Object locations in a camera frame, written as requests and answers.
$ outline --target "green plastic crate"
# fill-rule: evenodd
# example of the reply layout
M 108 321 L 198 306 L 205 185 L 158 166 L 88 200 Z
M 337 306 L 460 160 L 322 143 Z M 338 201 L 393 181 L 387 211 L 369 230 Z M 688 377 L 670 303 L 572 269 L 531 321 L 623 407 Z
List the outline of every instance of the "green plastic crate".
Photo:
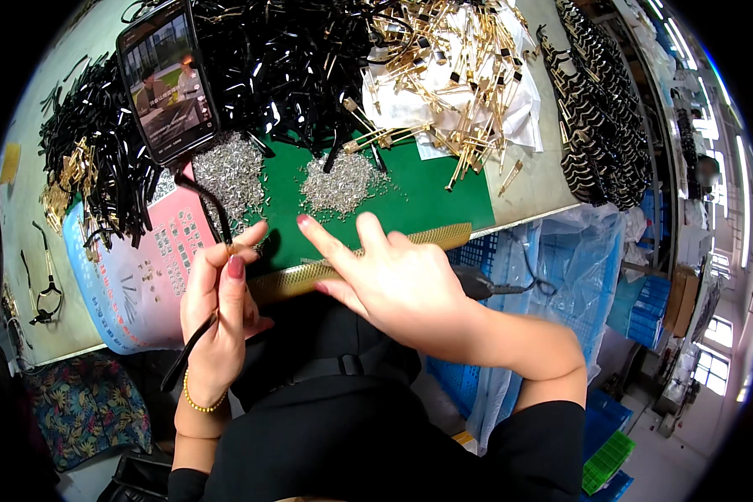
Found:
M 589 495 L 602 488 L 636 447 L 636 443 L 618 430 L 602 445 L 600 451 L 583 465 L 583 490 Z

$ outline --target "gold mesh tube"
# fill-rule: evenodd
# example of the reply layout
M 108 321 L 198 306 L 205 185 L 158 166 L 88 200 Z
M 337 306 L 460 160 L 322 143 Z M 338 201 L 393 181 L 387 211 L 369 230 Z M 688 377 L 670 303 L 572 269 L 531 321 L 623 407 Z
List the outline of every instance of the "gold mesh tube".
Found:
M 462 246 L 471 236 L 471 223 L 457 223 L 407 236 L 413 244 L 437 244 L 444 251 Z M 361 256 L 362 249 L 354 251 Z M 251 279 L 248 287 L 251 296 L 260 307 L 274 304 L 294 296 L 305 295 L 315 290 L 315 283 L 322 279 L 339 279 L 341 276 L 323 259 L 316 264 L 292 266 Z

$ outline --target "fingernail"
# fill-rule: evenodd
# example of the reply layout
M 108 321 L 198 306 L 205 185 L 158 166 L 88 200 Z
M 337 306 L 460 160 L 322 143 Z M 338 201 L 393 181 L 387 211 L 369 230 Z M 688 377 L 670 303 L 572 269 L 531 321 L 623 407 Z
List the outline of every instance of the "fingernail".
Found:
M 240 255 L 229 257 L 229 276 L 232 279 L 244 279 L 246 277 L 246 262 Z

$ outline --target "floral cushion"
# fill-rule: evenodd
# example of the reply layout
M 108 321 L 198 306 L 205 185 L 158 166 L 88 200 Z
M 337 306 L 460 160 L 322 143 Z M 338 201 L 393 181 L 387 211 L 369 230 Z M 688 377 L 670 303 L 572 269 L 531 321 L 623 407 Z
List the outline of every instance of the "floral cushion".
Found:
M 110 355 L 72 357 L 24 375 L 23 382 L 56 470 L 68 471 L 121 444 L 151 452 L 148 409 Z

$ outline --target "woman's left hand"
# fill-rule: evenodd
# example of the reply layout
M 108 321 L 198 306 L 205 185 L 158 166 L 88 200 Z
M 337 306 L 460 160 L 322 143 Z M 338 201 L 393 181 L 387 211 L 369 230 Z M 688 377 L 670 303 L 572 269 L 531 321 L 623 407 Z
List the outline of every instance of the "woman's left hand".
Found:
M 246 265 L 259 255 L 251 249 L 266 234 L 259 222 L 234 239 L 201 249 L 192 261 L 187 292 L 181 297 L 181 331 L 186 344 L 199 326 L 218 310 L 218 322 L 201 336 L 190 354 L 190 398 L 211 407 L 240 375 L 246 358 L 246 339 L 273 326 L 259 316 L 246 286 Z

